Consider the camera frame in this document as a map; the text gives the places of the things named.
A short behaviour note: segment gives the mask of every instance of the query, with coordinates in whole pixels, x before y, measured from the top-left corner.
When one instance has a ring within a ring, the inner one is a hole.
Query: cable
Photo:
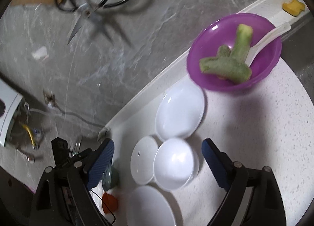
[[[89,125],[92,125],[92,126],[95,126],[95,127],[100,127],[100,128],[103,128],[104,126],[103,125],[100,125],[100,124],[97,124],[97,123],[93,123],[93,122],[90,122],[90,121],[87,121],[85,120],[82,116],[76,114],[76,113],[73,113],[73,112],[66,112],[64,110],[62,110],[57,104],[56,104],[56,108],[59,109],[59,111],[63,114],[63,115],[72,115],[78,119],[80,119],[81,121],[89,124]]]
[[[114,218],[114,220],[113,220],[113,222],[111,223],[111,225],[114,224],[114,222],[116,221],[115,215],[111,212],[111,210],[110,210],[109,207],[106,205],[106,203],[102,200],[101,197],[99,197],[93,190],[90,190],[90,191],[91,191],[92,193],[94,193],[94,194],[101,200],[101,202],[102,202],[103,204],[105,204],[106,208],[109,210],[109,212],[112,214],[112,216],[113,216],[113,218]]]
[[[21,123],[21,122],[19,122],[19,123],[20,123],[20,125],[22,126],[22,128],[27,131],[27,133],[28,133],[28,135],[29,135],[29,137],[30,137],[30,140],[32,141],[33,147],[36,148],[37,145],[36,145],[36,143],[35,143],[34,136],[33,136],[33,134],[32,134],[32,131],[30,130],[30,128],[29,128],[26,124],[23,124],[23,123]]]
[[[78,115],[76,113],[65,112],[58,105],[56,105],[55,107],[60,111],[60,113],[49,113],[49,112],[44,112],[44,111],[36,109],[36,108],[29,108],[29,104],[27,102],[24,103],[24,109],[26,110],[26,115],[28,115],[29,112],[35,112],[35,113],[39,113],[39,114],[42,114],[42,115],[53,116],[53,117],[71,115],[71,116],[74,116],[74,117],[80,119],[81,121],[85,122],[88,125],[92,125],[92,126],[99,127],[99,128],[104,128],[105,127],[104,125],[100,125],[100,124],[97,124],[97,123],[94,123],[94,122],[87,121],[82,116],[80,116],[80,115]]]

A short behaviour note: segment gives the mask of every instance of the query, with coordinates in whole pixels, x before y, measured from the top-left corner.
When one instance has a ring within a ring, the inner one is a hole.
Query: screw
[[[52,167],[47,167],[46,169],[45,169],[45,172],[46,173],[50,173],[52,171]]]
[[[35,163],[35,158],[33,156],[27,156],[27,160],[29,163],[34,164]]]
[[[81,167],[82,165],[83,165],[83,163],[82,163],[81,161],[77,161],[77,162],[74,163],[74,167],[75,167],[75,168],[79,168],[79,167]]]
[[[241,162],[238,162],[238,161],[235,161],[235,162],[233,163],[233,165],[234,165],[236,168],[242,167],[242,163],[241,163]]]
[[[35,146],[33,146],[33,149],[34,149],[34,150],[38,150],[38,149],[39,149],[39,146],[40,146],[39,143],[35,143]]]
[[[271,167],[269,167],[269,166],[265,166],[265,167],[263,167],[263,169],[264,169],[266,172],[271,172],[271,171],[272,171]]]
[[[85,17],[88,18],[88,17],[90,17],[92,12],[90,10],[85,10],[83,13],[84,13]]]

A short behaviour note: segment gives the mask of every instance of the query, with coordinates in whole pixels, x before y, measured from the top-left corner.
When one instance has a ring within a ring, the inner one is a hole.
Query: sink
[[[308,13],[282,36],[281,57],[293,70],[314,103],[314,17]],[[314,221],[314,199],[296,226],[310,226]]]

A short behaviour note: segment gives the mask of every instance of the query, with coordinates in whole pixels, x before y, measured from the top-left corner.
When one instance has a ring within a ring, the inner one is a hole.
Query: white dish
[[[158,149],[153,174],[156,184],[165,191],[177,190],[197,176],[199,160],[191,146],[180,138],[171,138]]]
[[[130,195],[127,204],[128,226],[176,226],[173,212],[159,191],[140,186]]]
[[[131,156],[131,175],[138,185],[148,184],[154,177],[153,162],[158,145],[150,136],[142,138],[135,145]]]
[[[155,119],[158,138],[188,138],[200,124],[205,109],[204,93],[191,80],[174,84],[161,101]]]

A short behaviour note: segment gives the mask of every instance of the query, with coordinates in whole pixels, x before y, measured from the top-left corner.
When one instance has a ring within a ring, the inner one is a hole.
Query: blue gripper pad
[[[202,143],[202,154],[212,171],[218,186],[224,188],[225,191],[228,191],[230,189],[230,184],[227,177],[227,171],[206,139]]]
[[[88,172],[88,182],[86,184],[88,191],[98,185],[108,163],[111,163],[114,151],[115,145],[110,140]]]

